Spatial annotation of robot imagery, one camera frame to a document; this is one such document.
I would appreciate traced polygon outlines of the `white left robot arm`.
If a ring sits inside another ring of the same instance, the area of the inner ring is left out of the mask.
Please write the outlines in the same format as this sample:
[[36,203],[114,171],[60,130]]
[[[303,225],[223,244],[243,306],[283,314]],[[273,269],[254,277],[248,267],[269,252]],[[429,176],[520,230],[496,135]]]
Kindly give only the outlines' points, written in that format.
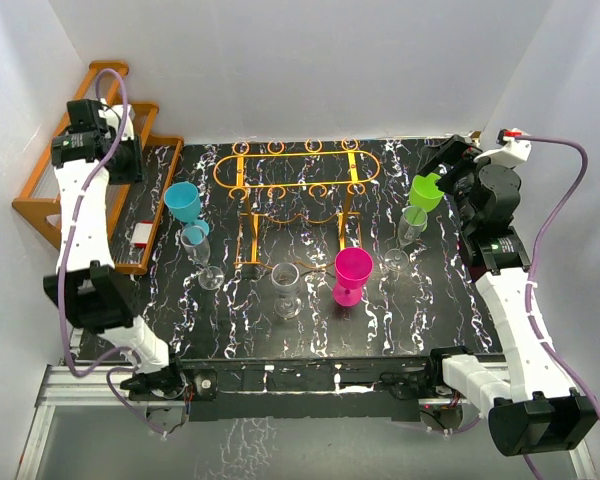
[[82,99],[68,102],[67,112],[68,126],[51,142],[61,245],[55,273],[43,279],[44,292],[57,306],[63,329],[74,327],[108,341],[111,355],[121,354],[133,365],[122,389],[178,398],[187,376],[137,310],[132,281],[117,271],[109,245],[108,187],[143,178],[131,107]]

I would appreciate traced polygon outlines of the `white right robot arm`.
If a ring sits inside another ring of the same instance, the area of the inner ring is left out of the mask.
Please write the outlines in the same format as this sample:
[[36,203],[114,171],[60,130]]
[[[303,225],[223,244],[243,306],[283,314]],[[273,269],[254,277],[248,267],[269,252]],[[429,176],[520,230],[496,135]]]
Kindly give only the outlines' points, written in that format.
[[457,346],[431,351],[425,381],[437,396],[455,391],[472,403],[505,456],[570,451],[599,417],[592,395],[548,352],[550,339],[533,298],[533,264],[512,225],[521,188],[515,168],[527,161],[530,139],[503,130],[498,142],[499,148],[483,151],[453,135],[434,147],[418,173],[449,168],[436,186],[455,202],[461,258],[491,314],[509,378],[497,378]]

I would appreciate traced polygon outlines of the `teal plastic wine glass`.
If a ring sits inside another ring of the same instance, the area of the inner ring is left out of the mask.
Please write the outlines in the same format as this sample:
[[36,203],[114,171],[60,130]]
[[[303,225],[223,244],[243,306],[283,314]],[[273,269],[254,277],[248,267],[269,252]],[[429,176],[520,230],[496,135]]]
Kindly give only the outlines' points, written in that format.
[[200,218],[201,200],[198,188],[190,182],[173,183],[166,190],[164,203],[170,214],[186,226],[200,227],[205,235],[209,225]]

